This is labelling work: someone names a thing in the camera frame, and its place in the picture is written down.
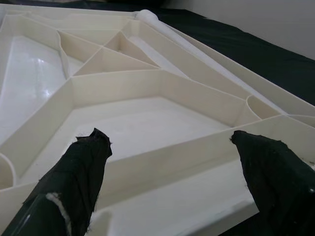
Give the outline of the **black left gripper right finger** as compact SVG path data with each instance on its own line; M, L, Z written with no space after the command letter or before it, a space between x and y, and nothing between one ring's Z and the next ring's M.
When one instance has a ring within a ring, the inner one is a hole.
M276 236L315 234L315 171L284 142L236 130L230 138L240 156L254 202Z

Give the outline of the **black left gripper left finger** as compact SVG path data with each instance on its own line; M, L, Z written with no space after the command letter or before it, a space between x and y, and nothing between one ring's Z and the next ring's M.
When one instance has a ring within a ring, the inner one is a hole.
M39 180L3 232L4 236L83 236L112 155L109 137L98 129L77 137Z

